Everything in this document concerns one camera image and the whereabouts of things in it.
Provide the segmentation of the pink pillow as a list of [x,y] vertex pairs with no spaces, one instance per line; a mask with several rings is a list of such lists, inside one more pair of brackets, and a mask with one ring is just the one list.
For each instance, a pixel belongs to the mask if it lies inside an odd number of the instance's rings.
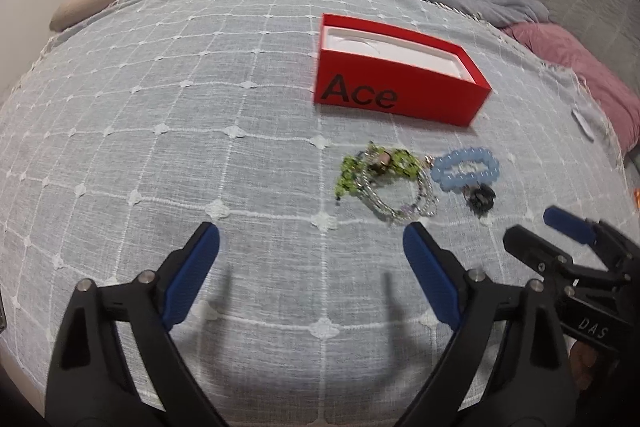
[[639,97],[570,32],[555,24],[517,23],[503,29],[545,62],[571,69],[615,131],[622,155],[639,143]]

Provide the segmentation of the red Ace box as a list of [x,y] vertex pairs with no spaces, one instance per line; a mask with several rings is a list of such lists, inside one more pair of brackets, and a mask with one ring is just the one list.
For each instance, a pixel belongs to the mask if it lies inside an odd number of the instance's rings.
[[468,127],[490,94],[462,46],[373,20],[322,16],[314,103]]

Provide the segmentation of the grey checked bedspread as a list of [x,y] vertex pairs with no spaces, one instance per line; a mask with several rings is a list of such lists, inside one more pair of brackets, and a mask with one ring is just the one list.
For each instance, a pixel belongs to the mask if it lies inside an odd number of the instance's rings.
[[[320,18],[335,13],[462,46],[491,85],[469,128],[312,101]],[[126,283],[204,221],[221,245],[174,338],[232,424],[390,424],[450,330],[402,230],[336,199],[370,143],[439,156],[484,146],[497,202],[439,193],[424,225],[464,265],[521,284],[502,236],[557,205],[639,234],[634,170],[574,75],[500,31],[422,0],[122,0],[54,39],[1,109],[1,344],[38,389],[76,283]]]

